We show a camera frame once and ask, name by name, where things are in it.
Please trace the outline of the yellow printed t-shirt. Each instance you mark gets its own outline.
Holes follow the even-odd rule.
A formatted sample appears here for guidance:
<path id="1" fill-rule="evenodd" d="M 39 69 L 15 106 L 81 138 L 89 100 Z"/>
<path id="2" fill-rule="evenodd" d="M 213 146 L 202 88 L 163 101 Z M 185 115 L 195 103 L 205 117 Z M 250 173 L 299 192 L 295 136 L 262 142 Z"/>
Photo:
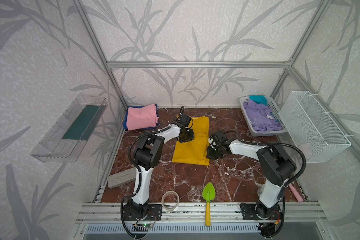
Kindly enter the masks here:
<path id="1" fill-rule="evenodd" d="M 181 164 L 192 164 L 209 166 L 210 160 L 207 158 L 207 147 L 209 146 L 209 118 L 202 116 L 193 118 L 194 125 L 192 130 L 195 139 L 180 143 L 177 141 L 172 162 Z"/>

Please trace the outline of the grey plastic laundry basket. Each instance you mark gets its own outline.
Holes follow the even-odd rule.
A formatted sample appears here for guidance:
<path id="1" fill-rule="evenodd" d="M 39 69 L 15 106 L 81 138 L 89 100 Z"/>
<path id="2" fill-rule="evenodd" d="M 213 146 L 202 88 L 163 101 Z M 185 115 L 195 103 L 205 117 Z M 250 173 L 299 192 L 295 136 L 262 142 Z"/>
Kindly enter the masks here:
<path id="1" fill-rule="evenodd" d="M 271 132 L 267 132 L 267 133 L 258 133 L 256 132 L 253 127 L 251 126 L 251 123 L 249 121 L 249 118 L 247 116 L 247 113 L 244 109 L 244 103 L 246 103 L 248 100 L 249 100 L 249 96 L 246 96 L 246 97 L 241 97 L 239 98 L 239 101 L 240 101 L 240 104 L 241 104 L 241 109 L 242 109 L 242 112 L 243 112 L 243 115 L 245 117 L 245 120 L 247 122 L 247 125 L 249 127 L 249 130 L 250 130 L 250 133 L 252 136 L 254 137 L 263 137 L 263 136 L 276 136 L 276 135 L 280 135 L 282 133 L 286 133 L 287 132 L 287 128 L 285 127 L 280 115 L 279 115 L 279 112 L 280 112 L 280 109 L 278 107 L 278 105 L 276 104 L 276 102 L 269 96 L 265 96 L 268 100 L 268 107 L 269 108 L 272 108 L 272 112 L 271 114 L 273 115 L 273 117 L 276 119 L 276 121 L 280 122 L 282 124 L 282 127 L 283 129 L 281 131 L 271 131 Z"/>

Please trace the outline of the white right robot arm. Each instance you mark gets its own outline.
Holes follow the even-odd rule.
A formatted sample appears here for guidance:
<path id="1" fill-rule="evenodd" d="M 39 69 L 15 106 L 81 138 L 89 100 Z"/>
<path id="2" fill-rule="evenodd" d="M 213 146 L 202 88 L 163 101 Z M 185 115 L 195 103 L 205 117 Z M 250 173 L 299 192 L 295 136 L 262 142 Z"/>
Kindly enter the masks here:
<path id="1" fill-rule="evenodd" d="M 228 138 L 225 132 L 217 131 L 208 139 L 207 158 L 222 159 L 227 154 L 252 158 L 260 163 L 266 177 L 255 210 L 258 215 L 268 215 L 275 210 L 284 196 L 285 188 L 298 178 L 305 169 L 306 157 L 297 147 L 283 143 L 251 143 Z M 290 148 L 300 154 L 303 164 L 295 175 L 297 166 L 284 148 Z"/>

